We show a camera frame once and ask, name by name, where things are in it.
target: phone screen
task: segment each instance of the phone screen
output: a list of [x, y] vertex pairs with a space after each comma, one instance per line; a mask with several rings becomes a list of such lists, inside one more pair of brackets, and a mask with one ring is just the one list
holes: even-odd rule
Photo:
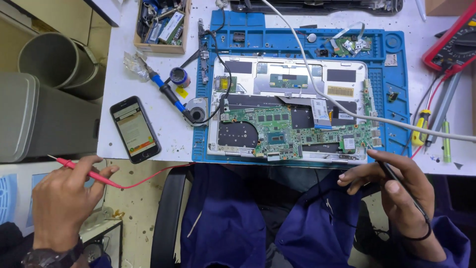
[[113, 117], [131, 157], [157, 145], [138, 103], [113, 113]]

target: green screwdriver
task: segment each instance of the green screwdriver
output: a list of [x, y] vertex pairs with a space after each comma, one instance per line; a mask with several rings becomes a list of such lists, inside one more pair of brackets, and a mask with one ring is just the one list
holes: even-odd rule
[[[446, 120], [446, 117], [443, 121], [442, 128], [444, 133], [449, 133], [449, 122]], [[445, 163], [451, 163], [451, 147], [448, 138], [443, 139], [443, 161]]]

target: wristwatch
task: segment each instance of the wristwatch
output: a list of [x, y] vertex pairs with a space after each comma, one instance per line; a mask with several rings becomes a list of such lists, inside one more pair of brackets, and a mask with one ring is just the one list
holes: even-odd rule
[[62, 253], [52, 249], [35, 249], [29, 251], [21, 262], [25, 268], [70, 268], [83, 253], [83, 242]]

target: gray trash bin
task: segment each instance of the gray trash bin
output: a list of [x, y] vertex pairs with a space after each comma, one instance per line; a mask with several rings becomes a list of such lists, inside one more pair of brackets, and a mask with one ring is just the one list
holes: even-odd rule
[[0, 100], [0, 162], [96, 152], [99, 105], [18, 72], [0, 72]]
[[28, 41], [18, 57], [18, 70], [84, 100], [98, 99], [104, 93], [105, 68], [86, 45], [57, 32]]

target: hand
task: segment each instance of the hand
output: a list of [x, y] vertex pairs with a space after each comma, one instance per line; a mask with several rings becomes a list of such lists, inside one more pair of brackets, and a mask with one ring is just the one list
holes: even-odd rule
[[[435, 192], [417, 164], [406, 156], [384, 151], [367, 150], [367, 153], [376, 160], [392, 165], [395, 174], [420, 202], [431, 221], [435, 212]], [[425, 218], [414, 205], [408, 192], [399, 182], [386, 178], [377, 162], [347, 170], [339, 176], [337, 184], [346, 186], [352, 183], [347, 192], [354, 195], [361, 186], [368, 182], [377, 182], [381, 185], [382, 206], [388, 218], [402, 235], [420, 238], [427, 234], [428, 225]]]
[[53, 170], [35, 186], [32, 193], [33, 249], [50, 248], [65, 252], [77, 244], [79, 229], [102, 198], [105, 187], [94, 181], [90, 188], [85, 188], [88, 172], [92, 169], [109, 178], [119, 170], [113, 165], [99, 172], [92, 165], [101, 161], [97, 155], [83, 157], [74, 170], [67, 167]]

